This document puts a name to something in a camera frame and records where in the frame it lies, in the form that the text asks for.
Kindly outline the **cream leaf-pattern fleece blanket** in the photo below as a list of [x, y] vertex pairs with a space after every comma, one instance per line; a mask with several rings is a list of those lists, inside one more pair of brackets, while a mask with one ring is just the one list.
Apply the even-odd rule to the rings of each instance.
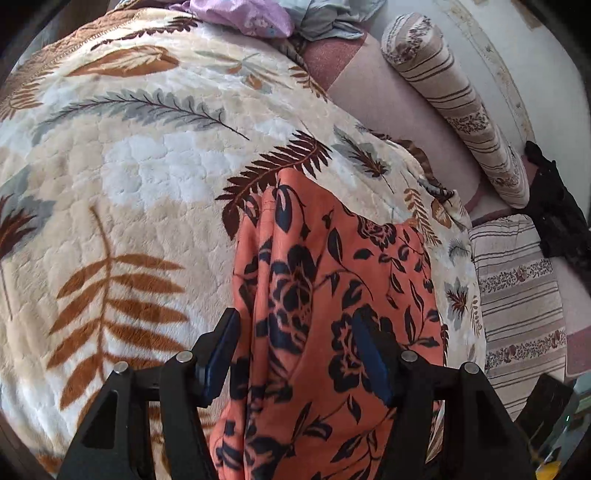
[[444, 361], [485, 359], [455, 189], [269, 42], [163, 9], [110, 12], [1, 90], [1, 475], [52, 479], [116, 363], [161, 366], [235, 308], [238, 230], [294, 169], [377, 224], [413, 222]]

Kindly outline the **striped bolster pillow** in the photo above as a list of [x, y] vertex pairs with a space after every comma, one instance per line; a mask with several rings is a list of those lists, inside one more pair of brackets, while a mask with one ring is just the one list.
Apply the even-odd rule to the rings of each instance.
[[420, 13], [400, 15], [382, 37], [388, 63], [449, 123], [509, 206], [523, 209], [530, 189], [522, 160], [487, 111], [443, 33]]

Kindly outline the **orange floral garment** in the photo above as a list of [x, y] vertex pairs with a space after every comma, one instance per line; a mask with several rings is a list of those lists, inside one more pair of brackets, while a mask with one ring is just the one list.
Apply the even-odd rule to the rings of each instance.
[[222, 479], [371, 479], [394, 411], [374, 394], [352, 320], [429, 362], [445, 341], [416, 225], [353, 213], [294, 169], [256, 195], [232, 279], [242, 335], [230, 400], [209, 439]]

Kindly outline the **pink mattress sheet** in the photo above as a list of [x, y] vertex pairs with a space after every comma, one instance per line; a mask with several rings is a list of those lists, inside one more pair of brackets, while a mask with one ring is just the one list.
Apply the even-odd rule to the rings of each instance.
[[335, 104], [410, 150], [430, 180], [457, 190], [475, 225], [512, 214], [460, 137], [389, 65], [373, 36], [311, 42], [301, 56]]

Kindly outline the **black cloth by wall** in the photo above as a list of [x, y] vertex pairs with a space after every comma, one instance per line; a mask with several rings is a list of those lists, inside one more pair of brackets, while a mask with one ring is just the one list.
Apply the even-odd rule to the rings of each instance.
[[523, 213], [540, 236], [545, 257], [563, 258], [586, 284], [590, 283], [590, 230], [573, 195], [564, 185], [555, 160], [534, 142], [525, 144], [527, 161], [537, 167]]

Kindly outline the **striped floral pillow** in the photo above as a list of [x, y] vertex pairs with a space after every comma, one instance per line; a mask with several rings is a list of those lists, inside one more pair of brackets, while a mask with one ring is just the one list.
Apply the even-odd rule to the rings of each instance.
[[485, 371], [516, 418], [538, 378], [565, 378], [567, 335], [557, 277], [533, 221], [513, 215], [470, 232], [487, 342]]

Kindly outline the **purple floral cloth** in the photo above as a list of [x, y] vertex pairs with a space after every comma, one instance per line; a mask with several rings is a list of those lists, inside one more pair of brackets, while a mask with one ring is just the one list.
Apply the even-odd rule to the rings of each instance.
[[284, 39], [294, 33], [294, 21], [276, 1], [190, 0], [172, 3], [168, 8], [250, 37]]

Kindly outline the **grey pillow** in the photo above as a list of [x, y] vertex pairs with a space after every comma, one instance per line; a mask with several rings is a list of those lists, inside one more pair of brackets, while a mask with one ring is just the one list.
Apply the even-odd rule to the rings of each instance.
[[356, 40], [363, 37], [361, 24], [372, 19], [385, 0], [277, 0], [290, 14], [294, 30], [314, 42], [331, 38]]

